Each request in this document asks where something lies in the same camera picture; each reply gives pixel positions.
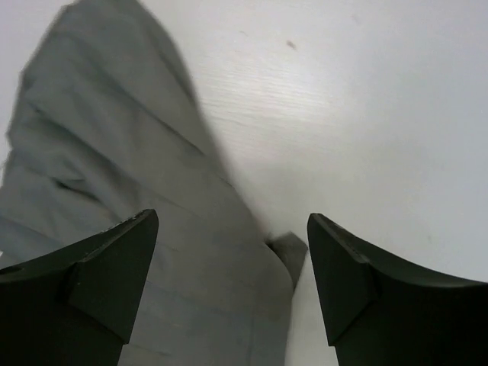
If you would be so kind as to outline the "grey pleated skirt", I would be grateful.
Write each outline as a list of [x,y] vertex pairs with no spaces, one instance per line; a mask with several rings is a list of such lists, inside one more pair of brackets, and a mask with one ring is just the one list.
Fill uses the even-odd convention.
[[282,365],[307,253],[269,243],[223,166],[174,44],[137,1],[77,1],[26,65],[8,129],[1,264],[145,209],[155,252],[122,365]]

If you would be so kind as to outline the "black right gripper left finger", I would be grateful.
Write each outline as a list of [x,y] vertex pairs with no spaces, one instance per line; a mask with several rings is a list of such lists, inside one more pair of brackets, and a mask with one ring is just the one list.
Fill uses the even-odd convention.
[[116,365],[152,261],[154,210],[1,270],[3,365]]

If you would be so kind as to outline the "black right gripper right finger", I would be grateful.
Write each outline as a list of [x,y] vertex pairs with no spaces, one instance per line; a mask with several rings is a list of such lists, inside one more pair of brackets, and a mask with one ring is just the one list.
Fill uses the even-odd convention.
[[487,285],[424,268],[319,213],[307,235],[340,365],[485,365]]

